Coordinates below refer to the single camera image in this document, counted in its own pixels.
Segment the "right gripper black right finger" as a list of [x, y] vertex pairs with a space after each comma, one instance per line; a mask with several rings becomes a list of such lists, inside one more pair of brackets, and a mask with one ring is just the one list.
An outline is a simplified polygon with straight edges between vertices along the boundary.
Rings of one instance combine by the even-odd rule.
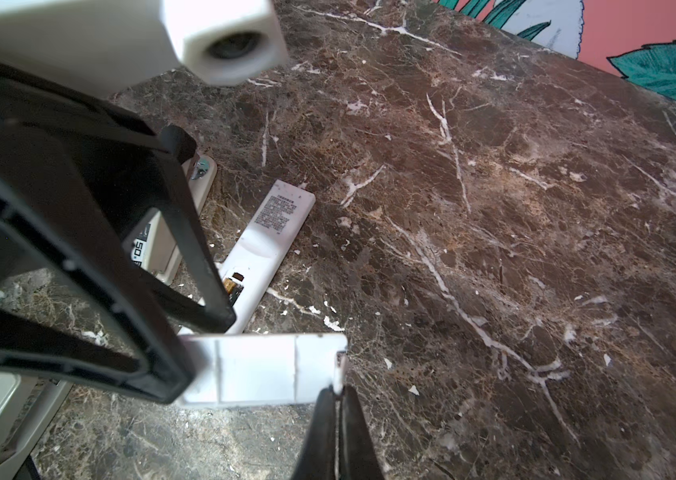
[[384, 480], [359, 395], [346, 385], [340, 400], [338, 470], [343, 480]]

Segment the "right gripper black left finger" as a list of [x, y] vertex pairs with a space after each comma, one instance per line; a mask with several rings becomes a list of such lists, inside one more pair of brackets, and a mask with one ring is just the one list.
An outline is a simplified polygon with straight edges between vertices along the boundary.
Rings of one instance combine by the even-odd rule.
[[292, 480], [336, 479], [336, 404], [336, 395], [331, 387], [319, 393]]

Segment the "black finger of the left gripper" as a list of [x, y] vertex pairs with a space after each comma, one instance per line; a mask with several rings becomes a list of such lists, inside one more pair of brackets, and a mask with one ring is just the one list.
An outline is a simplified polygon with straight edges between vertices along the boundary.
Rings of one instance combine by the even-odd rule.
[[129, 258], [124, 244], [149, 206], [117, 208], [113, 225], [63, 143], [46, 131], [0, 125], [0, 284], [49, 267], [130, 348], [123, 354], [0, 309], [0, 371], [69, 380], [173, 402], [195, 370], [167, 320], [169, 305], [194, 312]]
[[68, 181], [49, 171], [73, 163], [111, 229], [129, 245], [152, 209], [161, 212], [205, 298], [191, 307], [157, 280], [142, 282], [169, 316], [201, 330], [225, 333], [236, 321], [182, 170], [196, 142], [170, 125], [155, 133], [138, 115], [104, 99], [0, 63], [0, 160], [13, 168], [31, 198], [46, 187], [58, 196], [64, 222], [87, 213]]

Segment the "small white battery door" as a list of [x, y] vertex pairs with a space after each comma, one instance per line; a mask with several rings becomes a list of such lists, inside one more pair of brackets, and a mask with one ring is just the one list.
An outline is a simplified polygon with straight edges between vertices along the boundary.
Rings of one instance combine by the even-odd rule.
[[195, 379], [174, 401], [188, 409], [310, 404], [340, 394], [348, 348], [340, 333], [183, 335]]

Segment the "white remote control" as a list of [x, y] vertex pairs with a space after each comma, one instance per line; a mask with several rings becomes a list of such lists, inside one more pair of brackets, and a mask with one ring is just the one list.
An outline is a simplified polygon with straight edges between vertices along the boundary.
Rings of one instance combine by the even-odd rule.
[[219, 268], [236, 314], [228, 334], [247, 327], [315, 203], [299, 187], [281, 180], [272, 186]]

